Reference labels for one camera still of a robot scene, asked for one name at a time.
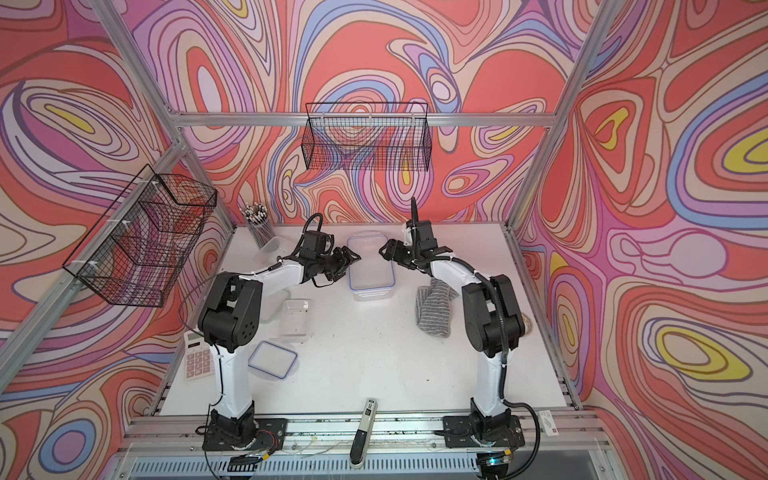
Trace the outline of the large clear box blue lid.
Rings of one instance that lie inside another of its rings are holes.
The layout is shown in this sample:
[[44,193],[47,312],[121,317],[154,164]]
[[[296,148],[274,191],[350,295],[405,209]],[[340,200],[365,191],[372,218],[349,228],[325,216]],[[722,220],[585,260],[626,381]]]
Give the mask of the large clear box blue lid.
[[356,301],[384,300],[393,295],[394,266],[379,253],[388,240],[379,231],[358,232],[347,240],[347,247],[361,257],[348,270],[349,287]]

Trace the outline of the grey striped cloth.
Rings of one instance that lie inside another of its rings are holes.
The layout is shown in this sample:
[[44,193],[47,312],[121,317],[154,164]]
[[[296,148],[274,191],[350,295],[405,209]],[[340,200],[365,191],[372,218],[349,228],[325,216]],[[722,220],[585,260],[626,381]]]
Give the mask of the grey striped cloth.
[[458,293],[446,282],[432,278],[428,286],[417,289],[415,318],[417,327],[429,336],[451,335],[452,301]]

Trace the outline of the small clear box blue lid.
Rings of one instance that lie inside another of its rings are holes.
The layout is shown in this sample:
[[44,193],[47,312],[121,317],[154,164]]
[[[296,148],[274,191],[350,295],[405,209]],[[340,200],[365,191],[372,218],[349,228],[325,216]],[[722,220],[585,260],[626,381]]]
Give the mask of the small clear box blue lid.
[[279,336],[286,342],[303,342],[307,339],[311,301],[308,299],[285,300],[280,311]]

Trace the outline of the translucent green lunch box lid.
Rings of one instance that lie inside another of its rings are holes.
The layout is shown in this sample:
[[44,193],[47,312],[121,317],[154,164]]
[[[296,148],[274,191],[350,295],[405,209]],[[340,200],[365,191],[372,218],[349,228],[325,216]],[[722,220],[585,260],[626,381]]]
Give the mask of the translucent green lunch box lid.
[[280,290],[270,296],[265,296],[261,301],[260,323],[266,324],[275,321],[282,311],[283,304],[292,298],[290,290]]

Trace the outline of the small blue rimmed lid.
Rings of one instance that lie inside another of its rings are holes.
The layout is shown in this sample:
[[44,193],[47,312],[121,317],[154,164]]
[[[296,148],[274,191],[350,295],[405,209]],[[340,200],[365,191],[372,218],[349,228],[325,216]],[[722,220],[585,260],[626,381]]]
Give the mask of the small blue rimmed lid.
[[291,348],[262,340],[254,348],[247,365],[265,379],[285,380],[298,369],[299,356]]

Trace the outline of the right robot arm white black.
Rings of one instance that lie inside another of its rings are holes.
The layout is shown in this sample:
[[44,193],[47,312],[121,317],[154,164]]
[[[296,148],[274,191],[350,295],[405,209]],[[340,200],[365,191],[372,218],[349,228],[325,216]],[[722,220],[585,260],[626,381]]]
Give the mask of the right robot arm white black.
[[509,353],[518,347],[526,331],[511,280],[505,275],[487,277],[449,247],[439,245],[428,220],[408,220],[405,239],[387,241],[379,254],[446,283],[461,297],[465,332],[481,359],[467,426],[462,430],[446,427],[444,437],[468,436],[479,444],[491,444],[498,436],[512,434],[513,441],[522,444],[524,438],[512,411],[522,409],[533,420],[538,417],[529,404],[511,402],[505,396]]

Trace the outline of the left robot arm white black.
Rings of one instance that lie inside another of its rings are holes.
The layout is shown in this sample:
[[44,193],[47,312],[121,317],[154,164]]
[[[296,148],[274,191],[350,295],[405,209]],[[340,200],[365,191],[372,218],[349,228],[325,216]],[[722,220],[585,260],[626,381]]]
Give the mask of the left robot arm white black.
[[217,385],[217,399],[207,414],[205,451],[244,450],[256,440],[247,358],[239,350],[258,331],[262,300],[293,286],[315,283],[318,276],[332,285],[360,261],[361,256],[349,247],[337,246],[333,235],[312,230],[302,233],[288,256],[261,271],[226,271],[214,277],[197,321],[215,358]]

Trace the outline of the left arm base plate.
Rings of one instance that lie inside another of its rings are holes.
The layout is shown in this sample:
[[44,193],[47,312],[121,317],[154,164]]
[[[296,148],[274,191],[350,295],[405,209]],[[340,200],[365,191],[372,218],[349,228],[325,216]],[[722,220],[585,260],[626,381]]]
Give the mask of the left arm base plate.
[[238,421],[217,417],[208,422],[202,449],[206,452],[274,452],[283,447],[287,425],[286,418],[248,418]]

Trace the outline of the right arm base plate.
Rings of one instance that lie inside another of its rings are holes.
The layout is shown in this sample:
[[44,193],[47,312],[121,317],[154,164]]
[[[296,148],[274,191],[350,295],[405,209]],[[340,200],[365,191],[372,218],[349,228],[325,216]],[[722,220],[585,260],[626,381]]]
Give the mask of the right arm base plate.
[[448,448],[509,448],[526,444],[519,417],[509,413],[483,417],[475,414],[444,416],[435,431]]

